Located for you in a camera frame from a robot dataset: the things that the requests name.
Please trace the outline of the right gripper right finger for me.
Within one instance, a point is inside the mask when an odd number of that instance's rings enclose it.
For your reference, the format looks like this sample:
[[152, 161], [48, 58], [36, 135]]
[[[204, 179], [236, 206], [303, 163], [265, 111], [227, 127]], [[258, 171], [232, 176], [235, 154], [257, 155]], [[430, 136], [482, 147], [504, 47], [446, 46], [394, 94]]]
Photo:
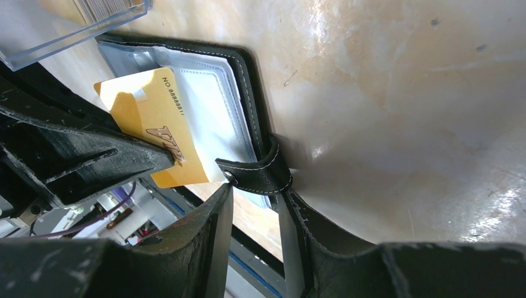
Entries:
[[375, 245], [343, 230], [294, 191], [278, 203], [289, 297], [525, 296], [523, 245]]

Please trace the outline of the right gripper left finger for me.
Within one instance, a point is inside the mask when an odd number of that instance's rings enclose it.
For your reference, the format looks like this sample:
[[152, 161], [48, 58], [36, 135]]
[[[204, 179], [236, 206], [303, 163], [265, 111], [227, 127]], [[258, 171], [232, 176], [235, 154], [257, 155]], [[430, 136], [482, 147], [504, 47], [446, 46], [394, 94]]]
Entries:
[[107, 239], [1, 240], [2, 297], [223, 297], [233, 225], [224, 184], [135, 246]]

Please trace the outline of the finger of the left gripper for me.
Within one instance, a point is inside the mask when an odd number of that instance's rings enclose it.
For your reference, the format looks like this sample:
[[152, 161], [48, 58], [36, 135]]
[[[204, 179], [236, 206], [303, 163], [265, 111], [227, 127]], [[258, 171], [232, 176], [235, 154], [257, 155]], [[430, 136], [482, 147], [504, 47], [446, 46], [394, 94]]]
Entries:
[[17, 71], [12, 71], [1, 63], [1, 77], [48, 106], [69, 112], [109, 130], [120, 130], [108, 112], [72, 92], [39, 63]]
[[171, 167], [167, 150], [77, 117], [1, 107], [1, 195], [66, 207]]

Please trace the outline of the clear plastic card box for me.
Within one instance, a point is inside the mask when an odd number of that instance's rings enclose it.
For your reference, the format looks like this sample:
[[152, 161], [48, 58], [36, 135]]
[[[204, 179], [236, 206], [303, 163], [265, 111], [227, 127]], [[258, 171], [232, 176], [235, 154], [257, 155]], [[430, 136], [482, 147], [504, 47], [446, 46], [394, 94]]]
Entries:
[[132, 9], [92, 25], [80, 25], [50, 14], [37, 1], [1, 1], [1, 61], [12, 71], [94, 38], [144, 16]]

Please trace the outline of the gold credit card stack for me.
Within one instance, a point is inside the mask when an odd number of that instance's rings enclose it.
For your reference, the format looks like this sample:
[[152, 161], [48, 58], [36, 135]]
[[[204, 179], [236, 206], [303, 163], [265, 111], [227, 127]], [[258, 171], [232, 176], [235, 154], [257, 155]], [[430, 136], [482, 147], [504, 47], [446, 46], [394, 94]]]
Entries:
[[132, 9], [144, 11], [145, 1], [134, 0], [43, 0], [37, 1], [47, 12], [80, 25], [92, 25]]

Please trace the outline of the black card holder wallet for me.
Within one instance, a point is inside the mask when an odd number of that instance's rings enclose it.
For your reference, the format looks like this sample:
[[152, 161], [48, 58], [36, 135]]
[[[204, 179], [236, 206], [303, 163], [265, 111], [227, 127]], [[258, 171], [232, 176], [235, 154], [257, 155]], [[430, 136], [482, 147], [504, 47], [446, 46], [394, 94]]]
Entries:
[[276, 208], [292, 174], [265, 127], [245, 50], [117, 34], [99, 36], [97, 47], [114, 78], [170, 68], [207, 183], [231, 183], [256, 206]]

